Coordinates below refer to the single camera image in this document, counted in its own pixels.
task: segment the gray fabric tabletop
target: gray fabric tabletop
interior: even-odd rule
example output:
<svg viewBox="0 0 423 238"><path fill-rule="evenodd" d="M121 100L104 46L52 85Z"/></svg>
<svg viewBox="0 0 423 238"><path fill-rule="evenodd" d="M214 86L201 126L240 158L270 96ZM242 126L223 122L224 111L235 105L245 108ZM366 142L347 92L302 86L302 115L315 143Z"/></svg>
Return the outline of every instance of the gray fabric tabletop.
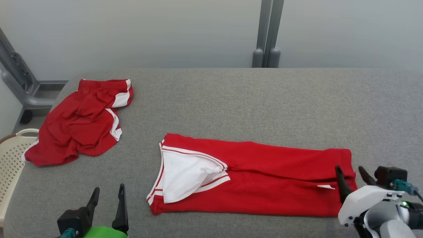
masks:
<svg viewBox="0 0 423 238"><path fill-rule="evenodd" d="M119 184L126 185L129 236L358 237L335 218L229 213L151 214L146 195L160 167L166 133L309 149L349 148L355 171L407 169L423 189L423 76L388 69L125 69L80 78L130 78L132 104L118 109L120 141L98 157L62 166L28 163L5 219L6 238L59 236L56 220L85 206L95 187L94 226L111 227ZM364 182L357 177L358 186ZM418 201L415 197L406 197ZM423 237L421 231L416 236Z"/></svg>

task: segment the white side panel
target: white side panel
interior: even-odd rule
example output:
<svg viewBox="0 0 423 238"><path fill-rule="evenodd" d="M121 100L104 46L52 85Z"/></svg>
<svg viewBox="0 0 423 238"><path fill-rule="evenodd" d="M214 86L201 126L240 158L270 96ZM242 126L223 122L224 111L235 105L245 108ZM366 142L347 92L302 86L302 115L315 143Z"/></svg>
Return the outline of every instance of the white side panel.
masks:
<svg viewBox="0 0 423 238"><path fill-rule="evenodd" d="M38 80L122 67L251 67L260 0L2 0Z"/></svg>
<svg viewBox="0 0 423 238"><path fill-rule="evenodd" d="M21 110L22 104L0 77L0 139L12 134Z"/></svg>
<svg viewBox="0 0 423 238"><path fill-rule="evenodd" d="M279 67L423 71L423 1L285 0Z"/></svg>

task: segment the red garment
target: red garment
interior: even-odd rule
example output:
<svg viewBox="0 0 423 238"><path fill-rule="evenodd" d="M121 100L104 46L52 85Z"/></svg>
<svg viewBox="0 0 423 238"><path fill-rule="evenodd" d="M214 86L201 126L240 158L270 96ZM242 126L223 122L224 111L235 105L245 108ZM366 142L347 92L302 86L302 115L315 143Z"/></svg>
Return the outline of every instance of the red garment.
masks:
<svg viewBox="0 0 423 238"><path fill-rule="evenodd" d="M122 134L116 108L129 105L131 80L89 81L82 79L46 117L38 140L22 155L37 166L64 164L78 152L98 156L115 145Z"/></svg>
<svg viewBox="0 0 423 238"><path fill-rule="evenodd" d="M226 212L337 216L335 166L357 189L348 149L296 149L167 134L147 196L153 214Z"/></svg>

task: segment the white laundry basket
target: white laundry basket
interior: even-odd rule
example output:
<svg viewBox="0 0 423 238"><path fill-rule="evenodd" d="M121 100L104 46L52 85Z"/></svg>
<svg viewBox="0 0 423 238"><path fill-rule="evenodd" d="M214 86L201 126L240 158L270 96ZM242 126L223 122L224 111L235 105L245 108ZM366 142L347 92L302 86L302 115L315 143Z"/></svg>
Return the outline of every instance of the white laundry basket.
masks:
<svg viewBox="0 0 423 238"><path fill-rule="evenodd" d="M36 136L22 135L28 132L38 133L38 129L21 130L0 139L0 227L3 227L7 206L25 165L22 153L37 140Z"/></svg>

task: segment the black cable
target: black cable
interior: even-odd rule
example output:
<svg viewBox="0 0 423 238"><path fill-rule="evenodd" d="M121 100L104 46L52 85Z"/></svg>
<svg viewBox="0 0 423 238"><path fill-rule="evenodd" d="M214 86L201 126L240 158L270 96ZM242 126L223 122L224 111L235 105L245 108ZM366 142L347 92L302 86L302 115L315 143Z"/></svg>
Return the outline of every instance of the black cable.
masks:
<svg viewBox="0 0 423 238"><path fill-rule="evenodd" d="M420 193L419 193L419 192L414 191L414 194L416 194L416 195L420 198L420 200L422 200L422 202L423 202L423 197L422 197L422 195L420 195Z"/></svg>

